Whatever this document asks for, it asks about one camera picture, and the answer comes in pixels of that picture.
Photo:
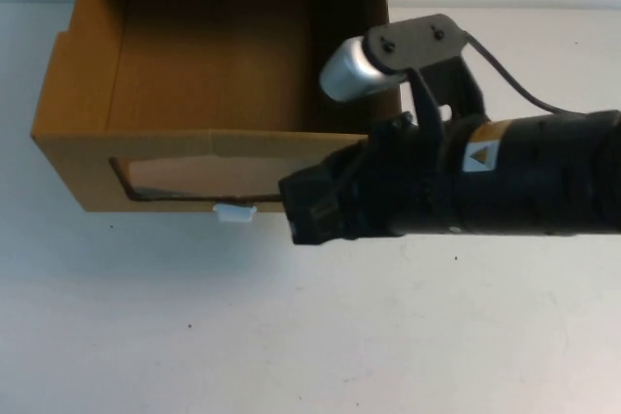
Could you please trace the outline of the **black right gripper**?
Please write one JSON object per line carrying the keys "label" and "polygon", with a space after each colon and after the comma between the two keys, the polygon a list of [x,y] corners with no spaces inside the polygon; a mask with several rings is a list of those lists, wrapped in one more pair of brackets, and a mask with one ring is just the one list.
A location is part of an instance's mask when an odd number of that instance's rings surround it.
{"label": "black right gripper", "polygon": [[450,183],[441,173],[443,145],[455,127],[428,141],[411,114],[376,124],[368,137],[278,181],[293,242],[454,234]]}

